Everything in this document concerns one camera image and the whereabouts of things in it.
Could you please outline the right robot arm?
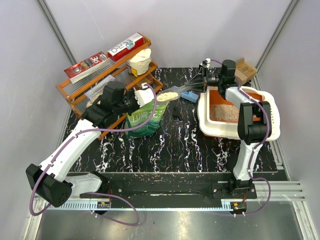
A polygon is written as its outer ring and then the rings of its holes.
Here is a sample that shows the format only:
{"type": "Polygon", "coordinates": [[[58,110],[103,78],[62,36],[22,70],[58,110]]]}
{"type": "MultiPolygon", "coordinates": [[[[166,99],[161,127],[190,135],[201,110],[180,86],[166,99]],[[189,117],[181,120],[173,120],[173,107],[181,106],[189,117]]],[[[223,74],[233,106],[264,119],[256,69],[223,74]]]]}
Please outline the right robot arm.
{"type": "Polygon", "coordinates": [[[235,167],[222,193],[239,198],[249,192],[255,181],[254,164],[258,153],[272,134],[271,106],[267,101],[259,101],[236,83],[236,62],[226,59],[219,71],[210,66],[211,59],[206,58],[198,67],[198,73],[186,86],[192,91],[204,92],[208,87],[217,87],[219,95],[231,102],[238,110],[237,133],[241,140],[240,150],[235,167]]]}

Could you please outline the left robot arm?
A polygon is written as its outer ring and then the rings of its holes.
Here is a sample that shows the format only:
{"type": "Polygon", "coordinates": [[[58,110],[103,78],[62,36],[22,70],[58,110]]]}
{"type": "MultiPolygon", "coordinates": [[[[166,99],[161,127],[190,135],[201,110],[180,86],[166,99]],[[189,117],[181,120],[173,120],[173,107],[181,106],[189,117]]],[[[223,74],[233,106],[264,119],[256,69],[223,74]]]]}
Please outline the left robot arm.
{"type": "Polygon", "coordinates": [[[109,192],[107,177],[93,171],[85,175],[69,177],[68,172],[85,151],[116,119],[139,109],[135,90],[125,90],[119,81],[110,81],[93,104],[86,108],[70,135],[47,159],[39,165],[31,163],[25,170],[32,190],[29,210],[33,210],[34,198],[40,196],[50,206],[60,207],[70,197],[86,197],[93,193],[102,198],[109,192]]]}

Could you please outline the clear plastic scoop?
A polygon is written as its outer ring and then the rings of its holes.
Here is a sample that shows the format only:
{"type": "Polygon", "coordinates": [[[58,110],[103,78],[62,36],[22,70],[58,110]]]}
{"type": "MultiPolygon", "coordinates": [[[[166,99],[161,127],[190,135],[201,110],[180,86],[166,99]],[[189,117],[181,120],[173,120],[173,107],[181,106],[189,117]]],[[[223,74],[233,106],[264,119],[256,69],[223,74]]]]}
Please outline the clear plastic scoop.
{"type": "Polygon", "coordinates": [[[191,90],[191,86],[173,86],[171,88],[168,88],[166,90],[163,90],[161,92],[159,92],[156,96],[156,100],[158,102],[167,102],[167,101],[174,101],[177,100],[180,95],[184,92],[187,92],[189,90],[191,90]]]}

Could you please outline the green litter bag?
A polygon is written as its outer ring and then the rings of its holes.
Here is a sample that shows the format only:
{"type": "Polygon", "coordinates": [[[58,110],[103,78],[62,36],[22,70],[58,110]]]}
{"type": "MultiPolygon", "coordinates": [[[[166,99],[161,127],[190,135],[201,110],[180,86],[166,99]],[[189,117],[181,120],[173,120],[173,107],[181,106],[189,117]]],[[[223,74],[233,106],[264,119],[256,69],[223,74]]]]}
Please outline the green litter bag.
{"type": "MultiPolygon", "coordinates": [[[[148,137],[154,134],[162,124],[162,119],[168,104],[169,101],[158,101],[156,104],[156,110],[152,115],[152,118],[142,127],[125,132],[126,137],[128,139],[136,139],[148,137]]],[[[131,115],[127,115],[124,128],[129,129],[141,125],[150,117],[153,109],[154,100],[136,110],[131,115]]]]}

